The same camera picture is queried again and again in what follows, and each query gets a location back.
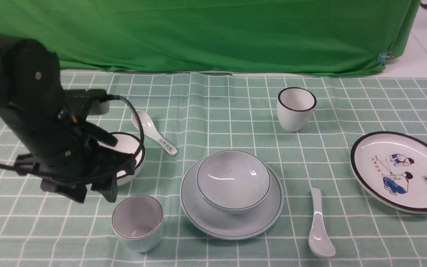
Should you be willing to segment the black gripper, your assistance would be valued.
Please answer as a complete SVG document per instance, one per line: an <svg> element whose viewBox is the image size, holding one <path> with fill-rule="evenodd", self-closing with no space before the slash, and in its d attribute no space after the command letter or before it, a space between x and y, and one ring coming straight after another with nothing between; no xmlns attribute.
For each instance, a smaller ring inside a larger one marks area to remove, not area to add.
<svg viewBox="0 0 427 267"><path fill-rule="evenodd" d="M116 146L117 138L71 111L64 91L19 90L0 105L0 118L29 151L19 155L13 167L18 174L41 177L44 192L83 204L85 184L92 184L91 191L115 203L117 173L135 171L136 153L100 146L99 141Z"/></svg>

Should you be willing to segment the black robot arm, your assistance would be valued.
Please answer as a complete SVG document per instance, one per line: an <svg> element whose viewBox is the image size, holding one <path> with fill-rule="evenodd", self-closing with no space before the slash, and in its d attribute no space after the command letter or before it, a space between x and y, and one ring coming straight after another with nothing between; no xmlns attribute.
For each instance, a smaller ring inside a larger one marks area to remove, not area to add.
<svg viewBox="0 0 427 267"><path fill-rule="evenodd" d="M114 150L117 138L86 120L123 101L104 89L65 90L60 62L41 42L0 34L0 118L28 150L0 169L41 178L45 192L84 203L87 186L108 202L117 199L117 173L134 174L135 152Z"/></svg>

